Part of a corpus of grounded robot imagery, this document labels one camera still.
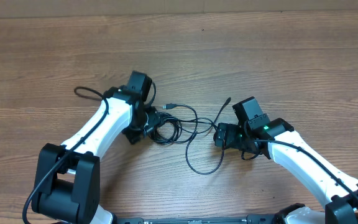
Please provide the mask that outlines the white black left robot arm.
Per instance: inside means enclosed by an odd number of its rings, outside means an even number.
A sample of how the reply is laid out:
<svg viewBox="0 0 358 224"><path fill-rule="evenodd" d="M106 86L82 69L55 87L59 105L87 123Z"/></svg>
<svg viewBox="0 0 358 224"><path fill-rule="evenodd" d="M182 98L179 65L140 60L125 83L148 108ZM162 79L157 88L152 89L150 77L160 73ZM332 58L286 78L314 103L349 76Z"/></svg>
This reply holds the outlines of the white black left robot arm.
<svg viewBox="0 0 358 224"><path fill-rule="evenodd" d="M101 159L119 134L135 144L159 125L147 98L151 88L148 75L133 71L127 84L97 94L99 109L76 134L41 149L24 223L29 209L62 223L117 223L100 204Z"/></svg>

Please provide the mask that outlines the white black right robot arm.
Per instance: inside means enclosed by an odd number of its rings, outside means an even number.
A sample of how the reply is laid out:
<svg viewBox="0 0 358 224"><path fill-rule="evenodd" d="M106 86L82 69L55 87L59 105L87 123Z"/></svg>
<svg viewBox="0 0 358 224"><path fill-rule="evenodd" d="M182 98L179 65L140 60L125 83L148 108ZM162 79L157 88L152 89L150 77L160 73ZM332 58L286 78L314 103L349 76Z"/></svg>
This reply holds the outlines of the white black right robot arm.
<svg viewBox="0 0 358 224"><path fill-rule="evenodd" d="M286 168L317 199L323 211L294 203L273 215L248 215L246 223L358 223L358 179L318 154L287 121L271 120L254 97L235 105L237 124L219 123L214 143Z"/></svg>

